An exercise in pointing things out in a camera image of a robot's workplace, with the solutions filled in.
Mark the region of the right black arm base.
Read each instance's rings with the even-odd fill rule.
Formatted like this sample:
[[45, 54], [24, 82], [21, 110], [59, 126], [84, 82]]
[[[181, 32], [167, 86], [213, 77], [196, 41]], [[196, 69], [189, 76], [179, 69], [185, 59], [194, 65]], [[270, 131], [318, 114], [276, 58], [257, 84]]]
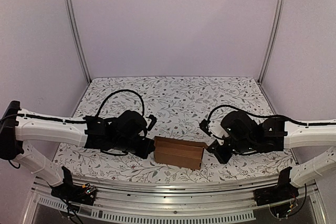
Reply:
[[278, 182], [274, 186], [255, 189], [253, 191], [254, 201], [257, 206], [275, 204], [286, 201], [284, 205], [270, 207], [271, 214], [278, 219], [288, 218], [297, 206], [298, 188], [290, 182], [290, 172], [292, 167], [283, 169], [278, 176]]

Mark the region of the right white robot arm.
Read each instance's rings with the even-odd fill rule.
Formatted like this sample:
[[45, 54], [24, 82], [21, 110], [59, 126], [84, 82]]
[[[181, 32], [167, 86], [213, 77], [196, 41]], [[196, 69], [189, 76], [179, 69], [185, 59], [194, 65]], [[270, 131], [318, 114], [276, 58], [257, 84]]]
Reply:
[[207, 148], [221, 164], [233, 155], [283, 151], [297, 147], [327, 146], [328, 150], [313, 159], [280, 172], [278, 185], [271, 190], [276, 201], [291, 194], [292, 187], [302, 187], [307, 182], [335, 170], [335, 121], [300, 122], [284, 115], [262, 116], [263, 122], [254, 121], [255, 115], [243, 110], [228, 113], [221, 121], [222, 136], [210, 130], [211, 118], [200, 123], [200, 129], [215, 141]]

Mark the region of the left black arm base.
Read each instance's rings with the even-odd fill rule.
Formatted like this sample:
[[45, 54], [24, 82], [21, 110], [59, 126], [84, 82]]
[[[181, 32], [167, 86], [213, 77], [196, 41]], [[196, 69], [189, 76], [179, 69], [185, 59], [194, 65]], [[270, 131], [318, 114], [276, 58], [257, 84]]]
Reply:
[[97, 194], [96, 186], [89, 183], [75, 185], [70, 170], [64, 166], [62, 166], [61, 169], [64, 177], [60, 185], [50, 186], [51, 195], [63, 199], [64, 201], [93, 206]]

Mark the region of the brown cardboard paper box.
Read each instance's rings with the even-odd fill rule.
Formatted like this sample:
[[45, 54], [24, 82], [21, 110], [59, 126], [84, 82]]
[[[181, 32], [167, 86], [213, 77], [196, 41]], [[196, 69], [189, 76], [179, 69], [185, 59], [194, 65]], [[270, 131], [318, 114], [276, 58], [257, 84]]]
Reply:
[[200, 170], [206, 143], [154, 137], [154, 160], [159, 164]]

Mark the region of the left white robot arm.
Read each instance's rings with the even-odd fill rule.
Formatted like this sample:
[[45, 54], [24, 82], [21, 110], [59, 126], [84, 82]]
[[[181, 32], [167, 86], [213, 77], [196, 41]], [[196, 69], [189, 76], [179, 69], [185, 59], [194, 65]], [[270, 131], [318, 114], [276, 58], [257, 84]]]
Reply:
[[1, 159], [15, 161], [57, 187], [67, 200], [78, 195], [72, 184], [71, 172], [47, 159], [32, 146], [32, 141], [67, 143], [85, 149], [119, 156], [129, 153], [147, 159], [155, 150], [154, 141], [147, 137], [157, 119], [145, 118], [138, 112], [126, 110], [117, 118], [84, 116], [82, 118], [52, 117], [30, 112], [12, 101], [1, 118]]

